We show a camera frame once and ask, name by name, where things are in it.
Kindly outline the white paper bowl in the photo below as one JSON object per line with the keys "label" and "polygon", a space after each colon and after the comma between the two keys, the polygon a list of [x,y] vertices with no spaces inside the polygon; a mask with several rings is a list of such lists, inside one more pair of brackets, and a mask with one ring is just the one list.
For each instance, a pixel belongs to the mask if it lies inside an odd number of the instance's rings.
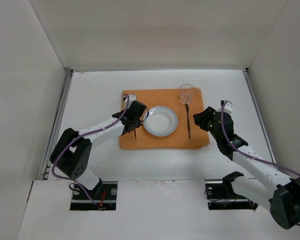
{"label": "white paper bowl", "polygon": [[150,108],[149,116],[143,126],[145,130],[155,137],[166,137],[172,134],[178,126],[176,113],[166,106],[155,106]]}

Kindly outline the black plastic knife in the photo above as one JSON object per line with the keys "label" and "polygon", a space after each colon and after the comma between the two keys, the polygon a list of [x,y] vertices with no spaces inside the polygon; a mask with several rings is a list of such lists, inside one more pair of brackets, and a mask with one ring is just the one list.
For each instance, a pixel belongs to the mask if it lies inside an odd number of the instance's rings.
{"label": "black plastic knife", "polygon": [[188,132],[188,138],[191,139],[191,126],[190,126],[190,118],[189,118],[189,105],[187,103],[184,104],[186,109],[186,115],[187,115],[187,132]]}

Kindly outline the clear plastic cup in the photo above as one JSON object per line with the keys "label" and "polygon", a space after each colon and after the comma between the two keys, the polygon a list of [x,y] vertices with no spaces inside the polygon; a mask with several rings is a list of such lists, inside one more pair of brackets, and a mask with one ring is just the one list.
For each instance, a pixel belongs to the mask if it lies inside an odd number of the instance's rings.
{"label": "clear plastic cup", "polygon": [[195,87],[192,84],[185,83],[179,87],[179,98],[183,104],[189,104],[195,94]]}

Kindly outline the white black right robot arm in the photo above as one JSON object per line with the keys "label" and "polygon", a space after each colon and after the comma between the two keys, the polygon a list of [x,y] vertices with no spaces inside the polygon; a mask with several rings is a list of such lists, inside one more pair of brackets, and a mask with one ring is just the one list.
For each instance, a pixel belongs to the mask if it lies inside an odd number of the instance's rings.
{"label": "white black right robot arm", "polygon": [[222,178],[207,191],[216,200],[242,196],[270,212],[274,221],[283,229],[300,225],[300,176],[292,178],[283,173],[283,167],[260,159],[240,136],[234,133],[231,117],[232,104],[225,101],[218,110],[208,107],[193,115],[200,129],[211,133],[219,151],[233,163],[244,168],[253,179],[239,171]]}

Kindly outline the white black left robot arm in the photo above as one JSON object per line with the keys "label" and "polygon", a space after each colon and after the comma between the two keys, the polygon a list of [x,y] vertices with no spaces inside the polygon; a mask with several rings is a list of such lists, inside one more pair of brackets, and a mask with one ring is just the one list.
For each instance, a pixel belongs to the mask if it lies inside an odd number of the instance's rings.
{"label": "white black left robot arm", "polygon": [[103,181],[88,168],[93,146],[135,132],[142,126],[141,118],[147,106],[136,99],[130,100],[127,94],[123,97],[123,103],[124,109],[104,122],[84,130],[67,128],[49,158],[51,174],[58,179],[73,181],[91,202],[103,188]]}

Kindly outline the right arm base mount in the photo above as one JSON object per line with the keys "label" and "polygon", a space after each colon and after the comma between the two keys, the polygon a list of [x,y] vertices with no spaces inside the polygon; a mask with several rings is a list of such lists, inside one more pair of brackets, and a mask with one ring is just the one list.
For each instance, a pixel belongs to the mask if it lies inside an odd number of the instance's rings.
{"label": "right arm base mount", "polygon": [[232,183],[243,177],[244,174],[238,171],[232,172],[222,180],[210,180],[205,183],[204,196],[207,199],[207,207],[210,211],[226,210],[252,210],[258,208],[258,204],[250,199],[236,194]]}

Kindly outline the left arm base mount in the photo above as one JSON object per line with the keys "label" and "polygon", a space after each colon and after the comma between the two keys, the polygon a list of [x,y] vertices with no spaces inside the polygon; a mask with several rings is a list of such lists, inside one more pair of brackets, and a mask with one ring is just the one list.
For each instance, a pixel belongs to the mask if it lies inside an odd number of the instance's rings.
{"label": "left arm base mount", "polygon": [[105,181],[98,190],[86,190],[86,193],[76,183],[70,183],[72,191],[70,210],[71,211],[115,211],[117,207],[118,182]]}

